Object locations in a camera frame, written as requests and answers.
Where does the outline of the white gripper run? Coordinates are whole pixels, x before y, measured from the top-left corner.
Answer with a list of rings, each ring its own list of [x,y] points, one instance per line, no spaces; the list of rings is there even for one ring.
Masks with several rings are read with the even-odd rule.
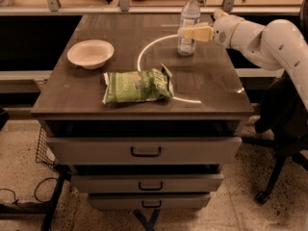
[[[224,48],[230,48],[233,33],[244,19],[222,10],[214,11],[214,19],[214,29],[209,26],[208,22],[200,22],[193,25],[193,27],[180,28],[178,35],[183,39],[194,39],[203,42],[213,39],[216,44]]]

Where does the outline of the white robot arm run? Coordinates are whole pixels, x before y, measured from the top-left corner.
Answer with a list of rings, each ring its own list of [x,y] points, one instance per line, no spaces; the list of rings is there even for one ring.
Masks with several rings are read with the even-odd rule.
[[[264,26],[220,10],[214,12],[214,18],[212,26],[182,26],[178,34],[183,39],[213,40],[266,70],[283,68],[308,110],[308,44],[292,22],[277,19]]]

